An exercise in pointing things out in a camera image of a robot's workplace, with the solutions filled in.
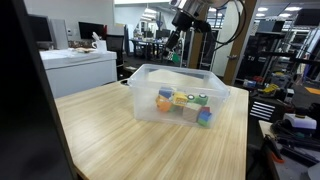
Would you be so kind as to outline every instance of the ceiling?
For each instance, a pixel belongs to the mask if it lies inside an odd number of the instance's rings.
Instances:
[[[149,8],[153,8],[157,11],[165,11],[168,13],[175,14],[174,11],[170,10],[168,2],[162,3],[149,3]],[[295,17],[298,11],[285,11],[286,7],[301,7],[303,9],[319,9],[320,13],[320,1],[319,0],[262,0],[260,7],[268,8],[267,11],[258,12],[263,13],[265,16],[260,18],[265,18],[268,16],[278,16],[282,13],[291,14],[289,18]],[[215,12],[209,12],[208,17],[215,17]]]

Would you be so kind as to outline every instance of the clear plastic bin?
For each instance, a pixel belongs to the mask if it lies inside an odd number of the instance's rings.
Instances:
[[[211,128],[229,90],[212,72],[145,64],[128,80],[138,120]]]

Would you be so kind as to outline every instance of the desk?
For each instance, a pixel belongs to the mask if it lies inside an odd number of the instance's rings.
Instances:
[[[145,50],[145,56],[147,59],[150,59],[149,56],[149,48],[148,46],[150,44],[152,44],[152,51],[153,51],[153,55],[155,55],[155,50],[157,49],[157,58],[159,58],[159,46],[164,47],[165,43],[162,42],[154,42],[154,41],[143,41],[143,40],[138,40],[138,39],[130,39],[130,41],[133,43],[133,55],[134,57],[137,57],[137,44],[143,44],[146,46],[146,50]]]
[[[259,125],[261,128],[261,132],[263,136],[265,134],[269,134],[274,138],[274,134],[270,130],[270,126],[272,123],[259,121]],[[308,154],[316,157],[320,157],[319,152],[304,150]],[[290,180],[301,180],[305,178],[305,172],[307,172],[308,167],[282,155],[283,160],[285,161],[283,164],[279,164],[274,162],[272,159],[268,159],[269,165],[271,166],[271,171],[273,173],[274,179],[290,179]]]
[[[84,179],[245,179],[248,92],[230,93],[212,129],[135,120],[120,82],[56,105]]]

